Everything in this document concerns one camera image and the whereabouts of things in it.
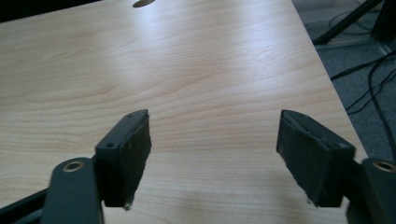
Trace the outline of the black stand leg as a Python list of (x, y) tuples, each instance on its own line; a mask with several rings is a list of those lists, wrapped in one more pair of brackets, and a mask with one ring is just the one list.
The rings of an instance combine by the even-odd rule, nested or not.
[(358, 21), (361, 17), (367, 14), (372, 9), (379, 7), (379, 12), (383, 12), (383, 6), (385, 5), (385, 0), (366, 0), (359, 7), (352, 10), (347, 14), (345, 18), (336, 23), (332, 28), (330, 28), (323, 35), (315, 38), (312, 43), (314, 45), (325, 45), (329, 43), (336, 36), (344, 32), (349, 26), (354, 22)]

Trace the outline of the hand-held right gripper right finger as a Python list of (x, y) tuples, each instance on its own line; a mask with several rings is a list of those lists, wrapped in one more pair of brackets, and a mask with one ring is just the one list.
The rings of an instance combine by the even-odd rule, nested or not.
[(355, 151), (348, 141), (309, 116), (281, 111), (276, 152), (314, 205), (341, 204), (343, 177)]

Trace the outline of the grey metal floor rail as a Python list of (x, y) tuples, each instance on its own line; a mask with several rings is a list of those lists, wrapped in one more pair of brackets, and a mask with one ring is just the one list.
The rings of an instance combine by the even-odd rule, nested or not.
[(383, 55), (396, 50), (396, 45), (392, 45), (390, 42), (377, 42), (372, 38), (351, 38), (351, 39), (335, 39), (327, 44), (317, 44), (316, 49), (344, 49), (344, 48), (363, 48), (368, 46), (374, 46)]

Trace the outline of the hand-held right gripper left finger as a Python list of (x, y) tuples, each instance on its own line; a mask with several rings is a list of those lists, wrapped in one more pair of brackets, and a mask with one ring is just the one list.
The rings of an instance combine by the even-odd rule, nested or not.
[(107, 207), (131, 208), (150, 149), (147, 109), (124, 116), (97, 144), (94, 162)]

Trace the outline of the black stand base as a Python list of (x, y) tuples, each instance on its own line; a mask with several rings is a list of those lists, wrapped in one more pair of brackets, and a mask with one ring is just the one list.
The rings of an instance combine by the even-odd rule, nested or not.
[(375, 41), (390, 41), (396, 37), (396, 0), (384, 0), (371, 32)]

